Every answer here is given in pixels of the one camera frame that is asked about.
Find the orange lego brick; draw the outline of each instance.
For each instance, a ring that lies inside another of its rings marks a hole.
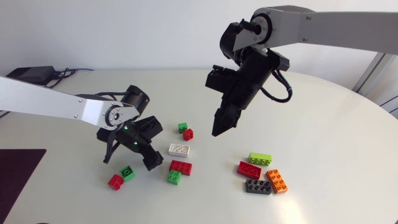
[[[266,176],[271,183],[271,187],[275,194],[284,193],[288,190],[286,183],[278,170],[269,170],[266,172]]]

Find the dark mat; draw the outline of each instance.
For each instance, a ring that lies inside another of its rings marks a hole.
[[[45,149],[0,149],[0,223],[43,158]]]

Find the green lego brick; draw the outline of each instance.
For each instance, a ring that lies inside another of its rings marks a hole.
[[[169,176],[167,177],[167,182],[178,185],[181,179],[181,172],[171,170]]]
[[[125,168],[121,169],[120,174],[122,175],[124,181],[130,180],[136,175],[130,166],[126,166]]]
[[[180,134],[186,131],[187,129],[188,125],[186,123],[178,124],[178,131],[180,131]]]
[[[249,163],[251,164],[269,166],[271,162],[272,162],[271,155],[250,152]]]

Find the table surface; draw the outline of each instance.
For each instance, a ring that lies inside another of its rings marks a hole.
[[[106,145],[82,121],[11,113],[0,119],[3,149],[47,153],[5,223],[394,223],[398,219],[398,121],[341,86],[286,73],[288,103],[257,94],[237,128],[213,137],[221,93],[205,87],[209,70],[78,72],[56,88],[70,94],[124,91],[150,96],[142,118],[155,115],[163,131],[152,146],[163,164],[148,172],[124,146],[103,164]],[[285,90],[273,78],[265,88]],[[195,138],[185,142],[177,124]],[[170,143],[190,145],[188,158],[168,155]],[[248,194],[236,173],[250,152],[271,154],[289,191]],[[166,181],[171,160],[193,164],[179,185]],[[130,165],[135,178],[115,191],[107,183]]]

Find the robotic arm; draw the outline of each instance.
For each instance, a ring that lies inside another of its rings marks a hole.
[[[290,100],[292,88],[279,72],[287,71],[289,60],[271,47],[306,43],[398,54],[397,24],[396,12],[314,12],[297,6],[260,8],[250,22],[231,23],[221,37],[220,48],[239,69],[215,65],[207,77],[206,86],[223,93],[212,135],[235,128],[241,111],[259,90],[279,103]],[[263,89],[270,74],[286,87],[286,99]]]
[[[121,101],[101,96],[109,94],[124,96]],[[136,86],[124,93],[73,96],[0,77],[0,102],[2,110],[78,119],[100,127],[97,138],[107,143],[105,163],[120,144],[142,154],[148,170],[163,161],[150,146],[151,139],[163,131],[160,123],[154,116],[134,122],[149,103],[149,97]]]

